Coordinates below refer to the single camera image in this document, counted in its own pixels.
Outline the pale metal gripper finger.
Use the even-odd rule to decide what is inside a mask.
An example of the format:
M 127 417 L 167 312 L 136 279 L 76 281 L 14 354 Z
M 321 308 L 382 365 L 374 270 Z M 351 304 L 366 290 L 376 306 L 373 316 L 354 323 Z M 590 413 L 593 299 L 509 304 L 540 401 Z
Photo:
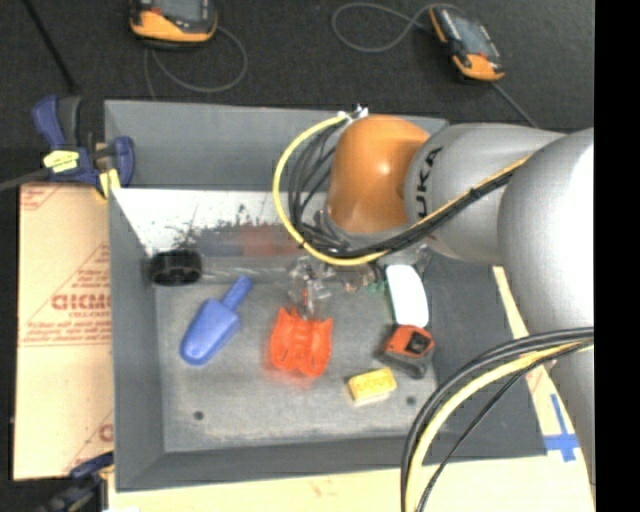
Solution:
M 307 320 L 320 320 L 327 316 L 331 291 L 321 280 L 308 280 L 301 294 L 302 317 Z
M 312 256 L 301 256 L 295 260 L 291 267 L 290 278 L 303 281 L 323 280 L 326 278 L 326 265 Z

